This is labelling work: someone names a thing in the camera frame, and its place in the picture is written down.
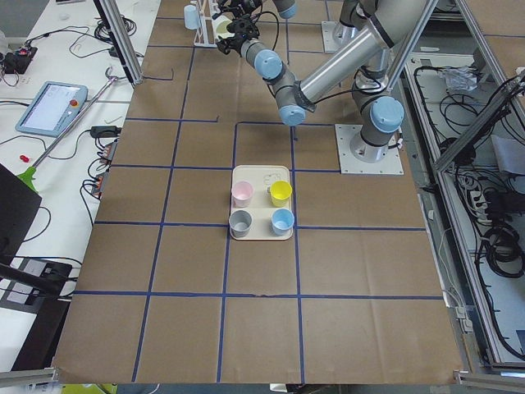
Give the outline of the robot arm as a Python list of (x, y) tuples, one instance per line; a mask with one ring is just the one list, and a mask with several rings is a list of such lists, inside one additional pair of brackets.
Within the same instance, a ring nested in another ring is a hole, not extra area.
[[(281, 18), (290, 19), (297, 11), (295, 0), (272, 0)], [(262, 7), (265, 0), (223, 0), (217, 5), (221, 12), (229, 12), (235, 17), (251, 15)]]
[(281, 120), (287, 126), (302, 123), (307, 112), (328, 99), (329, 91), (349, 75), (354, 76), (349, 93), (363, 119), (361, 131), (349, 143), (350, 152), (365, 163), (381, 161), (392, 135), (404, 119), (404, 108), (386, 93), (394, 81), (388, 72), (391, 49), (415, 41), (415, 33), (431, 15), (433, 1), (346, 1), (340, 26), (354, 32), (339, 49), (309, 76), (298, 80), (281, 58), (259, 41), (254, 12), (260, 1), (220, 1), (219, 14), (230, 13), (227, 35), (217, 41), (220, 52), (236, 51), (269, 86)]

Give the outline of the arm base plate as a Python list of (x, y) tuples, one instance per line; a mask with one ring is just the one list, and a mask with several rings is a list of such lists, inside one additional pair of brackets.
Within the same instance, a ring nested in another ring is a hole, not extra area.
[(348, 39), (351, 28), (337, 21), (321, 23), (324, 53), (336, 52)]
[(361, 136), (362, 127), (335, 124), (340, 172), (344, 175), (404, 175), (399, 149), (390, 149), (395, 138), (391, 137), (384, 147), (367, 145)]

